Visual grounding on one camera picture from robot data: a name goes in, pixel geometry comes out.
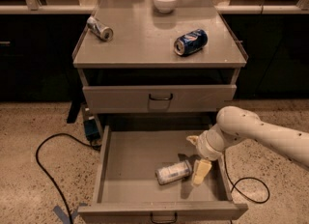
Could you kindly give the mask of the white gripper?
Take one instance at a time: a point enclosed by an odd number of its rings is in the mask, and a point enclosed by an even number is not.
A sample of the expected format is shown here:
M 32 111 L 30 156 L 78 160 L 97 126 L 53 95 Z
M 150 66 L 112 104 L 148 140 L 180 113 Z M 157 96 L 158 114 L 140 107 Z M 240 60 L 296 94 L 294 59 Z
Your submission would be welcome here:
M 221 157 L 225 149 L 224 138 L 222 132 L 213 127 L 205 130 L 198 137 L 196 135 L 187 136 L 186 140 L 196 146 L 198 155 L 203 158 L 196 160 L 193 167 L 192 184 L 198 186 L 211 170 L 211 161 Z

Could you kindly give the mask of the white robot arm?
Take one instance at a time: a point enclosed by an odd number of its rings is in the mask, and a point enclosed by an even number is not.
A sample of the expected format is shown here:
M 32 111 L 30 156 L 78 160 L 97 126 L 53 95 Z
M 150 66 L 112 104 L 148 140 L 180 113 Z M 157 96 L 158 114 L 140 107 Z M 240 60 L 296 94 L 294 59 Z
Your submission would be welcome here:
M 194 162 L 192 184 L 199 186 L 211 170 L 211 163 L 220 158 L 227 148 L 246 140 L 263 146 L 309 169 L 309 134 L 307 132 L 263 122 L 251 111 L 226 106 L 216 115 L 216 124 L 200 135 L 186 137 L 196 147 L 200 159 Z

